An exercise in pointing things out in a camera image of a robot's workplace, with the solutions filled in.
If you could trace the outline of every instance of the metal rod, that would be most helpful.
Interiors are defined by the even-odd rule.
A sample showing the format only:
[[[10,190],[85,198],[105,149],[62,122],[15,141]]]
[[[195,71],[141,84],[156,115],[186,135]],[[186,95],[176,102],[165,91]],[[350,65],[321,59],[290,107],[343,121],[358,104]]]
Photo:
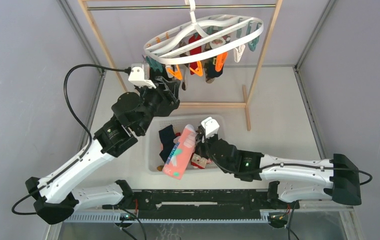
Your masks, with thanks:
[[[273,8],[275,4],[241,4],[241,5],[197,5],[198,9],[242,9],[242,8]],[[88,11],[103,11],[103,10],[158,10],[158,9],[189,9],[188,5],[179,6],[89,6]]]
[[[321,31],[322,26],[325,23],[325,20],[328,18],[331,10],[334,8],[334,5],[336,4],[337,0],[329,0],[327,5],[324,8],[324,11],[321,14],[321,17],[319,18],[318,22],[316,23],[315,28],[313,29],[313,32],[311,36],[309,37],[309,40],[305,46],[305,48],[302,51],[302,54],[299,57],[299,60],[297,60],[296,63],[296,69],[299,70],[300,67],[302,66],[303,62],[306,59],[306,56],[308,55],[310,48],[312,47],[313,43],[316,40],[316,37],[319,34],[319,31]]]

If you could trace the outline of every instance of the wooden frame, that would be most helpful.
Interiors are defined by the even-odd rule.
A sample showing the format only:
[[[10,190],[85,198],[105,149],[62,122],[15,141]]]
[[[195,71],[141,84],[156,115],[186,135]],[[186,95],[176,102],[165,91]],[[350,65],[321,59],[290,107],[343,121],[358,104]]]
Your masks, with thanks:
[[[96,2],[96,1],[101,1],[101,0],[78,0],[80,6],[82,8],[82,11],[84,12],[85,17],[87,18],[87,21],[90,24],[91,29],[93,30],[93,32],[97,38],[97,41],[100,44],[101,49],[103,50],[103,52],[107,58],[107,62],[109,63],[109,66],[111,68],[116,69],[117,67],[115,65],[115,62],[113,61],[112,55],[110,54],[110,51],[106,45],[106,42],[104,41],[104,39],[100,33],[100,29],[98,28],[98,26],[96,24],[94,16],[91,13],[91,11],[88,10],[87,2]],[[111,2],[112,1],[118,1],[119,2],[122,0],[103,0],[103,1],[111,1]],[[266,50],[268,49],[269,43],[271,41],[272,32],[274,30],[275,23],[277,21],[278,13],[281,9],[281,5],[282,5],[282,0],[276,0],[274,12],[272,13],[268,29],[266,30],[266,35],[265,35],[265,39],[263,41],[262,49],[260,51],[259,60],[258,60],[257,66],[256,66],[255,73],[253,75],[252,83],[250,85],[249,94],[247,94],[246,86],[243,85],[243,102],[241,102],[241,103],[240,102],[236,102],[236,103],[235,102],[187,102],[187,103],[181,102],[180,108],[242,108],[242,109],[244,109],[245,115],[246,115],[247,130],[248,131],[251,130],[250,110],[249,110],[250,102],[253,98],[254,89],[256,87],[257,81],[258,81],[259,76],[260,76],[262,64],[263,64],[263,62],[265,60],[265,56],[266,56]],[[124,91],[127,91],[127,88],[126,88],[124,81],[123,81],[122,77],[120,76],[119,72],[115,72],[115,73],[116,73],[116,76],[118,77],[119,83],[121,84],[122,88],[124,89]]]

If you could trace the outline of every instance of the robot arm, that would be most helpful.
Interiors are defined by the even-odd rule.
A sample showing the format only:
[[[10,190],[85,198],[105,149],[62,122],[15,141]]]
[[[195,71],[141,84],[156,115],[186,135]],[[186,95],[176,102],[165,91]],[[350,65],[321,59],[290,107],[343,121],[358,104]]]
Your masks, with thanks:
[[[344,205],[361,204],[359,172],[362,171],[345,155],[307,161],[238,150],[218,139],[218,128],[212,118],[203,121],[199,127],[198,147],[205,147],[207,157],[225,173],[234,174],[242,181],[269,181],[268,201],[328,199]]]
[[[48,176],[26,181],[29,194],[36,200],[36,213],[47,223],[62,222],[78,209],[132,200],[132,190],[125,181],[101,187],[75,187],[133,146],[137,142],[133,133],[144,136],[153,117],[168,116],[178,108],[179,82],[167,81],[154,72],[148,74],[149,70],[146,64],[132,66],[129,81],[140,94],[126,92],[118,98],[112,106],[113,117],[95,132],[86,152],[87,146]]]
[[[94,134],[94,141],[80,150],[59,169],[43,178],[26,181],[29,196],[35,199],[37,215],[49,224],[66,220],[76,210],[99,205],[128,206],[133,192],[126,181],[108,186],[76,188],[99,167],[132,147],[136,136],[144,136],[153,117],[166,117],[178,108],[178,81],[168,81],[146,64],[132,65],[129,81],[135,92],[122,94],[112,106],[113,117]],[[345,205],[361,204],[357,167],[344,155],[333,159],[305,161],[277,158],[260,152],[238,150],[218,139],[219,124],[211,117],[201,122],[197,147],[203,147],[225,173],[242,181],[270,181],[268,201],[293,202],[307,199],[332,199]]]

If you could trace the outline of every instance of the white hanger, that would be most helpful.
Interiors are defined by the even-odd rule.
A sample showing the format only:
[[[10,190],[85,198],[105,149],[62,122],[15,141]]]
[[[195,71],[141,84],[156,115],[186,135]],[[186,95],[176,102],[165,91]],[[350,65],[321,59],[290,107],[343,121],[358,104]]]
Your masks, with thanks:
[[[258,37],[263,32],[263,21],[258,18],[237,15],[212,15],[196,19],[194,14],[194,11],[196,9],[194,0],[185,0],[185,3],[187,5],[190,5],[191,21],[152,38],[144,45],[144,51],[146,55],[160,62],[161,64],[179,65],[212,58],[231,49],[244,45],[245,43]],[[244,28],[250,22],[253,24],[260,23],[260,28],[244,37],[232,40],[231,42],[221,47],[187,57],[176,57],[191,49],[207,44],[208,42],[211,42],[215,39],[219,39],[223,36],[232,34],[233,32]],[[210,26],[227,28],[212,35],[208,35],[203,29],[206,29]],[[169,37],[169,39],[158,42],[158,39],[164,39],[166,34],[170,36],[174,33],[177,33],[174,37]],[[202,38],[188,45],[173,50],[183,38],[193,35],[194,33],[199,33]]]

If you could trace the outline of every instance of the teal clothespin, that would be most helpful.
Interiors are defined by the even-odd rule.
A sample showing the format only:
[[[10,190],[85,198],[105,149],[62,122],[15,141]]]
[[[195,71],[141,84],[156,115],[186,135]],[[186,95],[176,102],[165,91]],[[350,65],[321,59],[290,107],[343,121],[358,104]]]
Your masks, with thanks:
[[[241,37],[241,31],[242,31],[242,29],[237,30],[237,38],[238,39]]]
[[[149,56],[146,56],[146,61],[148,62],[149,66],[154,70],[159,70],[161,73],[163,73],[163,67],[162,67],[162,64],[160,64],[160,62],[152,59],[151,57]]]
[[[211,35],[211,34],[213,33],[213,26],[208,27],[208,28],[206,29],[206,33],[207,33],[208,35]]]
[[[249,21],[249,24],[247,25],[246,36],[249,35],[252,30],[252,22],[253,21]]]
[[[256,30],[258,30],[260,28],[260,25],[261,23],[258,22],[258,24],[256,25]],[[249,49],[254,52],[256,50],[256,45],[259,43],[259,36],[257,36],[255,39],[253,39],[252,41],[250,41],[248,43],[249,45]]]

